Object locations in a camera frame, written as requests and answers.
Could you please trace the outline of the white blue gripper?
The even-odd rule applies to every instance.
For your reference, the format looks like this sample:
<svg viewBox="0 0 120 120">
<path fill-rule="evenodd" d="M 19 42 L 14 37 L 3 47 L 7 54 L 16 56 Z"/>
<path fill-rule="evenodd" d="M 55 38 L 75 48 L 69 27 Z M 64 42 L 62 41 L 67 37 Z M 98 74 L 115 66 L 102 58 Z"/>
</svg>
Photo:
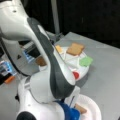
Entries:
<svg viewBox="0 0 120 120">
<path fill-rule="evenodd" d="M 80 88 L 75 87 L 71 95 L 63 100 L 59 100 L 58 104 L 64 111 L 64 120 L 79 120 L 80 112 L 75 108 L 76 101 L 79 97 Z"/>
</svg>

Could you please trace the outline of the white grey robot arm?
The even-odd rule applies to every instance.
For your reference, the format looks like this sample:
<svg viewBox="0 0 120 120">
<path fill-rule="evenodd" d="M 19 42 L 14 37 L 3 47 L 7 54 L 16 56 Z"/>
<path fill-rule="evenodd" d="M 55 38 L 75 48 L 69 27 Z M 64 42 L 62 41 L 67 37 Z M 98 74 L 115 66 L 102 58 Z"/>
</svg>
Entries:
<svg viewBox="0 0 120 120">
<path fill-rule="evenodd" d="M 41 24 L 26 14 L 21 0 L 0 0 L 0 37 L 10 61 L 24 75 L 17 89 L 16 120 L 80 120 L 80 88 L 74 74 Z M 35 59 L 36 72 L 19 68 L 25 60 L 19 47 L 23 40 L 32 41 L 41 54 Z"/>
</svg>

